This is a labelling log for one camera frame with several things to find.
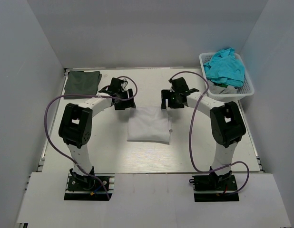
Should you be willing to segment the white t-shirt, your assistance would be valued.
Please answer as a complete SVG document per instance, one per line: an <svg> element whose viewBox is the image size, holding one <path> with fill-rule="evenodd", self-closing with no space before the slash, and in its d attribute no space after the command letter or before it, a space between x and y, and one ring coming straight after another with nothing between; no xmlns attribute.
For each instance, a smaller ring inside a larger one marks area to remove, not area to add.
<svg viewBox="0 0 294 228"><path fill-rule="evenodd" d="M130 109L127 141L169 144L172 121L166 109L137 107Z"/></svg>

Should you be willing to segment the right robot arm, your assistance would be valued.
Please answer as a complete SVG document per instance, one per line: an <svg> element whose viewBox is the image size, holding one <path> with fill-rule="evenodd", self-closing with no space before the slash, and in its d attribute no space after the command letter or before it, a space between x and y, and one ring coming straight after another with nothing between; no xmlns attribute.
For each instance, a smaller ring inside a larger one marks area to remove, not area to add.
<svg viewBox="0 0 294 228"><path fill-rule="evenodd" d="M170 89L161 91L161 109L193 108L189 127L189 155L193 168L203 174L210 174L210 185L221 189L231 175L232 158L235 148L246 133L246 128L235 102L220 102L206 96L196 88L190 89L184 78L170 79ZM216 151L209 171L200 171L194 163L192 133L194 118L199 111L210 118L211 133L216 142Z"/></svg>

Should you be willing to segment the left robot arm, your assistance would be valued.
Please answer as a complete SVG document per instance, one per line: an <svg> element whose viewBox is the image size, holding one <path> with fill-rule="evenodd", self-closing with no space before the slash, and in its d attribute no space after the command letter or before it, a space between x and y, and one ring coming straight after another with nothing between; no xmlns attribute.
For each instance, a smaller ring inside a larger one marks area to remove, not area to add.
<svg viewBox="0 0 294 228"><path fill-rule="evenodd" d="M66 105L59 126L59 136L70 150L75 161L70 171L80 176L79 184L86 190L95 185L94 167L90 162L88 142L92 135L92 120L100 112L114 107L115 110L135 108L133 89L127 89L128 78L112 78L110 85L80 104Z"/></svg>

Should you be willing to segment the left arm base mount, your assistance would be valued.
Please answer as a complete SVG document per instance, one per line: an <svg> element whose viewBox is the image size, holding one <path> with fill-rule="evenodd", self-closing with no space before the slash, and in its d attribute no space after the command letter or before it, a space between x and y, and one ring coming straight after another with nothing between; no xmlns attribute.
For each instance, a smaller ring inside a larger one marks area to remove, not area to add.
<svg viewBox="0 0 294 228"><path fill-rule="evenodd" d="M90 174L97 177L80 176L72 169L65 187L64 200L66 201L109 201L114 191L114 174Z"/></svg>

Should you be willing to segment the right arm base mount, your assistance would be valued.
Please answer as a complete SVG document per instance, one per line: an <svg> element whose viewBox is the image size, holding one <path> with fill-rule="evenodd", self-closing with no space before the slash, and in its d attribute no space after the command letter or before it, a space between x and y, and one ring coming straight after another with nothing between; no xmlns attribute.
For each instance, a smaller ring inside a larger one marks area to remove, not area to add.
<svg viewBox="0 0 294 228"><path fill-rule="evenodd" d="M215 172L195 175L188 181L193 186L194 202L238 202L239 195L232 172L218 176Z"/></svg>

